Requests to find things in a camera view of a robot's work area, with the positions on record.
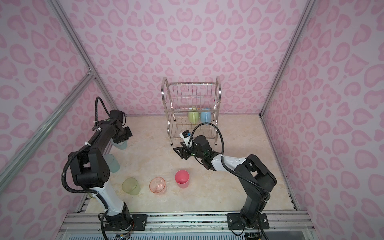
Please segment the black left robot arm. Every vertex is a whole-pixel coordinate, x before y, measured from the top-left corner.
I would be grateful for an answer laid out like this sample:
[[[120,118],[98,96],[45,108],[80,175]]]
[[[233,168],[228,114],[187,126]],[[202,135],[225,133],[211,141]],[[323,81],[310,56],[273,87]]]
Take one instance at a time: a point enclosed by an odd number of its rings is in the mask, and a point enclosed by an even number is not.
[[[68,192],[91,194],[104,207],[100,220],[121,229],[130,227],[133,220],[109,182],[111,170],[103,153],[111,141],[122,143],[132,136],[124,120],[122,111],[112,110],[108,119],[96,121],[94,134],[80,150],[69,154],[62,172],[62,185]]]

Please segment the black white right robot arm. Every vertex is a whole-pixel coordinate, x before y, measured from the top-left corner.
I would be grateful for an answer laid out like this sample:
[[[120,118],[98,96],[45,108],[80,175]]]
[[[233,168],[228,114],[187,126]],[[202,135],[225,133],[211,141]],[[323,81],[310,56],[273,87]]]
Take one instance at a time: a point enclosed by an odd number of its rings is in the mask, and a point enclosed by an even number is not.
[[[193,137],[189,131],[180,134],[181,146],[174,151],[182,159],[195,157],[208,171],[228,172],[237,177],[247,194],[246,202],[240,210],[240,221],[245,228],[259,224],[262,211],[270,199],[270,193],[277,179],[265,164],[256,156],[245,158],[228,157],[214,151],[205,136]]]

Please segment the light green ceramic mug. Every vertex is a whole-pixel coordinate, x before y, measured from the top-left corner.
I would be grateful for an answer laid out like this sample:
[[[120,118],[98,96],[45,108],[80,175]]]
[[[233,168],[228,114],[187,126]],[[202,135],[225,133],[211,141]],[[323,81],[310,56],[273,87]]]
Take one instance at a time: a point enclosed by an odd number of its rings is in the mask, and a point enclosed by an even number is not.
[[[200,115],[196,107],[191,107],[189,109],[188,119],[192,125],[197,125],[199,123]]]

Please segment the light blue ceramic mug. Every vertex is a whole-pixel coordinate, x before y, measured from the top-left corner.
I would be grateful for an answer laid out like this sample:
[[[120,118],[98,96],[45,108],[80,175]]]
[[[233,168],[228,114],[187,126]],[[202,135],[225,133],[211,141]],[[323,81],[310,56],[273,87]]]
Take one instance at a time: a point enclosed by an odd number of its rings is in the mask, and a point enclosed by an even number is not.
[[[210,123],[212,121],[212,112],[209,108],[203,108],[200,113],[201,123]]]

